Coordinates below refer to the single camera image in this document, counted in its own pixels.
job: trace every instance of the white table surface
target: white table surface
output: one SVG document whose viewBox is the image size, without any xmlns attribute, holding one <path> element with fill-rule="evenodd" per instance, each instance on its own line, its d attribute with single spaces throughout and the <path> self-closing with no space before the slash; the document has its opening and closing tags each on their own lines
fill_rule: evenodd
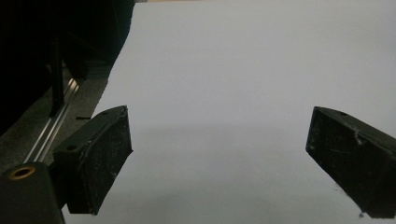
<svg viewBox="0 0 396 224">
<path fill-rule="evenodd" d="M 396 136 L 395 1 L 136 4 L 95 114 L 128 105 L 134 153 L 71 223 L 394 223 L 305 152 L 314 105 Z"/>
</svg>

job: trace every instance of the black mounting bracket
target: black mounting bracket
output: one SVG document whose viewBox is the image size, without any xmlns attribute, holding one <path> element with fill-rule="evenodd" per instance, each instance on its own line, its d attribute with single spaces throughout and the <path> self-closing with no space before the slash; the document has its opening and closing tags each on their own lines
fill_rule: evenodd
<svg viewBox="0 0 396 224">
<path fill-rule="evenodd" d="M 53 151 L 54 162 L 29 162 L 0 176 L 0 223 L 64 223 L 72 214 L 96 215 L 132 153 L 128 109 L 98 114 Z"/>
</svg>

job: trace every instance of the screw hole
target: screw hole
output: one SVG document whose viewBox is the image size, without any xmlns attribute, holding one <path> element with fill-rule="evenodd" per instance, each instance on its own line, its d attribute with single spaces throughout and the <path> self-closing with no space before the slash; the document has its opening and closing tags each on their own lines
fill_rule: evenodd
<svg viewBox="0 0 396 224">
<path fill-rule="evenodd" d="M 15 170 L 14 172 L 12 172 L 9 175 L 9 178 L 12 180 L 24 179 L 25 177 L 31 175 L 34 172 L 35 172 L 34 166 L 25 166 L 25 167 L 21 167 L 21 168 Z"/>
<path fill-rule="evenodd" d="M 68 146 L 67 147 L 67 151 L 73 151 L 74 149 L 76 149 L 77 147 L 72 145 L 72 146 Z"/>
</svg>

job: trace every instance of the white surface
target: white surface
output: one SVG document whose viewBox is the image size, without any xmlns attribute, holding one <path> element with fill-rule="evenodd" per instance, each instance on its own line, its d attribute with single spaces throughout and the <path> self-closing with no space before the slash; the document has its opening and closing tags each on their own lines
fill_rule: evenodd
<svg viewBox="0 0 396 224">
<path fill-rule="evenodd" d="M 396 136 L 394 1 L 136 4 L 95 113 L 134 153 L 97 217 L 67 223 L 394 223 L 305 153 L 314 105 Z"/>
</svg>

